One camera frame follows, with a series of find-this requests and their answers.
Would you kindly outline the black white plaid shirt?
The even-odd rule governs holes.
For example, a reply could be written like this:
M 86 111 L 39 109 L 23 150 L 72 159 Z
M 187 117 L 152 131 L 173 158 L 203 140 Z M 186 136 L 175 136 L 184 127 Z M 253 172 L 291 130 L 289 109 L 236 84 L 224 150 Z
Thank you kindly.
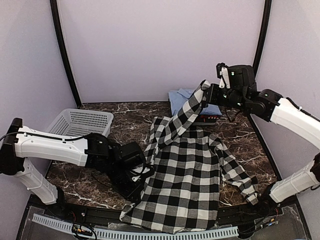
M 145 181 L 141 201 L 123 207 L 123 223 L 169 234 L 210 229 L 221 182 L 238 187 L 251 205 L 258 203 L 255 179 L 218 137 L 194 125 L 209 87 L 202 81 L 178 113 L 153 119 L 144 155 L 154 174 Z

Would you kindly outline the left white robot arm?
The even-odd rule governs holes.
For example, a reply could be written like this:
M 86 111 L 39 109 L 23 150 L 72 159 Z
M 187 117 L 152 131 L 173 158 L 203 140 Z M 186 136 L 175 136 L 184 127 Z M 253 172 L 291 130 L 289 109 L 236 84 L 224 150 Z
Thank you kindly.
M 60 218 L 67 218 L 70 206 L 61 189 L 48 182 L 29 158 L 70 163 L 105 173 L 112 188 L 127 201 L 139 203 L 145 179 L 154 174 L 136 142 L 126 145 L 110 141 L 99 133 L 71 137 L 33 130 L 15 118 L 0 138 L 0 172 L 14 176 Z

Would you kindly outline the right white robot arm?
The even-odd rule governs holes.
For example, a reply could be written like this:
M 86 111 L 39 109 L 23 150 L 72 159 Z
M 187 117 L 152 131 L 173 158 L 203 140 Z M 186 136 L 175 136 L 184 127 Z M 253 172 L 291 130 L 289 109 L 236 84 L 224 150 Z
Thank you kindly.
M 208 104 L 238 109 L 248 114 L 282 126 L 304 138 L 316 148 L 320 146 L 320 120 L 303 110 L 289 97 L 264 89 L 257 90 L 254 69 L 250 65 L 216 65 L 219 84 L 212 84 L 205 91 Z M 267 187 L 262 201 L 255 205 L 255 213 L 266 217 L 275 204 L 320 186 L 320 156 L 291 176 Z

